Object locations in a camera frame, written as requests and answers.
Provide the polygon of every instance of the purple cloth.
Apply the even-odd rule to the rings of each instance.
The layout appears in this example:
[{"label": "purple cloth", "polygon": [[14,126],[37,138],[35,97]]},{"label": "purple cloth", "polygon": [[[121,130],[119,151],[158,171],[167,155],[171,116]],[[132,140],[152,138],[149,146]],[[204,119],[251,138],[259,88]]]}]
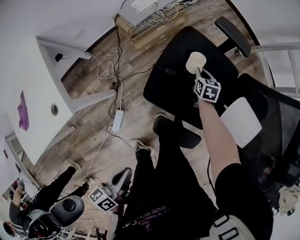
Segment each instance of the purple cloth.
[{"label": "purple cloth", "polygon": [[18,106],[18,112],[20,116],[19,127],[27,131],[29,128],[29,119],[23,91],[21,92],[20,98],[21,103]]}]

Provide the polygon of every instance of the black pants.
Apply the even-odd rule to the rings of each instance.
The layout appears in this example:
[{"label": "black pants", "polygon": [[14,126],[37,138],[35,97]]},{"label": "black pants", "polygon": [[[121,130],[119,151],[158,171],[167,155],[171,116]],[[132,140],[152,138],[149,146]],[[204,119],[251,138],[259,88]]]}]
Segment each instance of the black pants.
[{"label": "black pants", "polygon": [[216,210],[211,199],[200,187],[177,142],[176,137],[159,136],[160,149],[156,169],[148,150],[136,152],[137,165],[130,189],[131,202],[124,214],[125,223],[161,205],[178,206],[184,203],[205,206],[205,210],[212,213]]},{"label": "black pants", "polygon": [[[53,181],[49,186],[43,187],[42,190],[37,194],[33,201],[32,209],[41,209],[43,211],[48,211],[50,207],[57,202],[62,190],[71,180],[72,176],[76,172],[74,167],[69,167],[65,172],[63,172],[55,181]],[[83,184],[74,192],[68,196],[79,196],[82,197],[89,189],[88,184]]]}]

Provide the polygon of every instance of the white cloth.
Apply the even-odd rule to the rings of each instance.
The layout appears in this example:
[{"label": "white cloth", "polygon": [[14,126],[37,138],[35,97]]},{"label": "white cloth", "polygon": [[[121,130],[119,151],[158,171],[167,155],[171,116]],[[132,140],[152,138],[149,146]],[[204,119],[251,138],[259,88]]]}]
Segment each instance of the white cloth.
[{"label": "white cloth", "polygon": [[279,190],[279,194],[280,215],[282,216],[299,202],[300,187],[296,185],[292,187],[282,187]]}]

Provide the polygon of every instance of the chair armrest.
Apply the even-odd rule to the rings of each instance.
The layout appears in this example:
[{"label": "chair armrest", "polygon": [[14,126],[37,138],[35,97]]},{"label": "chair armrest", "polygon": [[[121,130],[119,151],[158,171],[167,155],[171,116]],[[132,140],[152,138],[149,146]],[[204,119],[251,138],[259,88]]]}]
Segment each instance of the chair armrest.
[{"label": "chair armrest", "polygon": [[249,57],[251,46],[243,36],[243,34],[240,32],[240,30],[236,26],[234,26],[231,21],[222,16],[215,21],[215,25],[226,36],[228,36],[230,42],[233,42],[245,57]]}]

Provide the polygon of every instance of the white metal frame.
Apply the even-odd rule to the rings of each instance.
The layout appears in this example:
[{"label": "white metal frame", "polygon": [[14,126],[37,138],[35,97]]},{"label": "white metal frame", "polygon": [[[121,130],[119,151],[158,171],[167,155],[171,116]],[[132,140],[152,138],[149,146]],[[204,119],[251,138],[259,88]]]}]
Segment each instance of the white metal frame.
[{"label": "white metal frame", "polygon": [[[287,51],[292,65],[292,71],[295,80],[295,87],[275,87],[273,84],[272,74],[270,71],[269,63],[266,57],[265,52],[269,51]],[[269,44],[252,47],[251,52],[257,53],[261,62],[264,71],[264,75],[267,81],[267,85],[272,89],[285,94],[289,97],[300,97],[300,82],[299,75],[296,65],[296,60],[293,51],[300,50],[300,42],[295,43],[280,43],[280,44]]]}]

